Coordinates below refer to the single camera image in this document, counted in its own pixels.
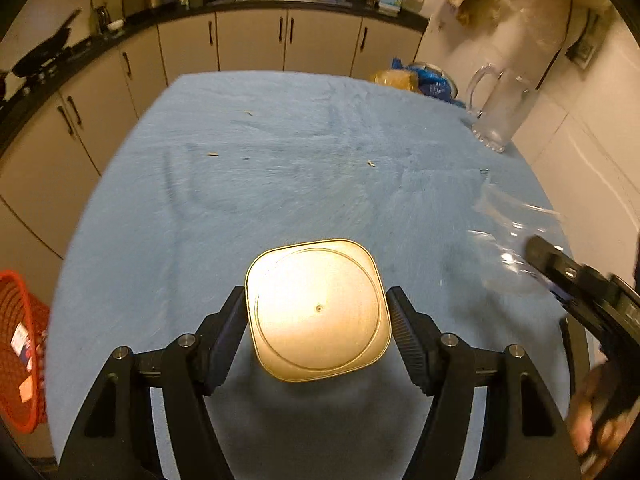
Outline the person's right hand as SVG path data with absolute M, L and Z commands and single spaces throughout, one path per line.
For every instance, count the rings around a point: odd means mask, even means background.
M 620 414 L 604 414 L 615 379 L 617 366 L 605 361 L 590 370 L 570 399 L 566 426 L 576 454 L 586 459 L 580 466 L 583 479 L 595 479 L 605 470 L 639 415 L 639 400 Z

